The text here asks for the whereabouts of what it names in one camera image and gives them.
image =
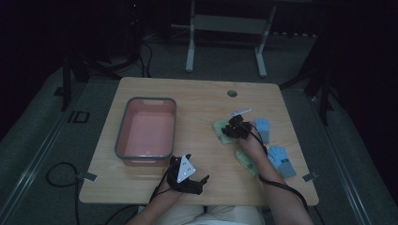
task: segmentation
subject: person's leg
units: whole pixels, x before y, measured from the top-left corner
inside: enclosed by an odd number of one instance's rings
[[[155,225],[182,225],[204,213],[202,205],[173,205],[155,221]]]
[[[220,220],[245,224],[265,225],[261,210],[255,206],[209,206],[207,213],[194,221]]]

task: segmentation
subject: person's hand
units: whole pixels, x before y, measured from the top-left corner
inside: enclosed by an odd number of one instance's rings
[[[255,130],[255,123],[252,122],[252,121],[250,121],[249,123],[253,126],[251,132],[258,139],[260,139],[260,135]],[[267,158],[267,155],[266,155],[266,153],[264,152],[264,149],[263,149],[263,144],[260,143],[259,141],[257,141],[252,134],[249,134],[249,136],[246,139],[238,138],[237,142],[240,144],[240,146],[245,151],[245,153],[256,164],[258,164],[259,161],[264,161],[264,159]]]

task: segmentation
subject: gray carpet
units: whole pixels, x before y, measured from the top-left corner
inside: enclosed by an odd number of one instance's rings
[[[180,35],[165,42],[156,36],[146,39],[152,49],[150,73],[154,78],[214,80],[251,83],[281,84],[297,75],[315,38],[271,36],[268,39],[265,62],[268,77],[259,78],[252,47],[225,44],[224,39],[210,41],[208,35],[199,37],[192,73],[185,72],[188,50],[186,36]],[[149,49],[143,47],[145,62]],[[141,66],[119,71],[122,76],[141,76]],[[8,224],[74,224],[74,188],[51,187],[45,180],[46,172],[55,164],[66,161],[78,171],[86,171],[96,148],[101,129],[112,103],[118,82],[94,75],[88,84],[75,83],[84,90],[74,97],[68,112],[60,112],[62,99],[53,92],[61,85],[61,70],[52,75],[32,101],[22,118],[1,142],[0,163],[3,165],[0,181],[0,203],[6,204],[26,165],[45,142],[56,121],[71,111],[89,112],[86,124],[62,122],[62,127],[42,167],[23,196]],[[396,224],[398,209],[369,158],[366,148],[344,109],[332,97],[334,111],[328,112],[329,126],[325,128],[316,113],[316,102],[307,99],[300,82],[283,91],[283,98],[298,135],[303,154],[311,172],[319,177],[314,184],[319,195],[319,210],[326,224],[361,224],[353,205],[347,198],[344,182],[333,159],[332,150],[342,156],[346,170],[352,177],[360,199],[372,224]],[[73,171],[60,167],[54,180],[73,182]],[[79,202],[81,224],[104,224],[118,209],[126,205],[85,204]],[[111,224],[123,224],[135,208],[118,214]],[[319,215],[310,208],[315,224],[321,224]],[[265,213],[268,224],[273,224],[270,213]]]

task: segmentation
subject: metal stand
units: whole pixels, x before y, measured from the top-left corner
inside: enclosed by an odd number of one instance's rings
[[[190,46],[188,47],[187,72],[193,71],[193,59],[195,55],[195,30],[211,30],[222,32],[235,32],[246,34],[262,35],[260,44],[254,48],[260,77],[266,77],[267,71],[264,65],[263,50],[269,35],[276,7],[272,7],[267,19],[249,19],[238,17],[223,17],[195,14],[195,0],[191,0],[191,25],[190,25]]]

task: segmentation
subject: wooden table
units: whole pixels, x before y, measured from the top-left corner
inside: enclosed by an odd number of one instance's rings
[[[229,90],[237,91],[237,97],[229,97]],[[88,170],[99,178],[97,182],[84,181],[80,193],[82,202],[147,204],[161,180],[163,168],[128,167],[115,154],[123,112],[133,97],[164,97],[176,101],[174,155],[192,154],[190,162],[196,173],[191,180],[199,181],[210,175],[201,195],[184,194],[178,203],[267,205],[258,179],[235,157],[239,145],[222,145],[212,129],[214,121],[228,120],[228,113],[249,107],[253,110],[243,114],[245,121],[267,118],[271,127],[270,144],[285,147],[298,173],[286,179],[286,183],[296,188],[309,205],[318,203],[313,182],[302,179],[309,171],[277,85],[148,78],[121,80]]]

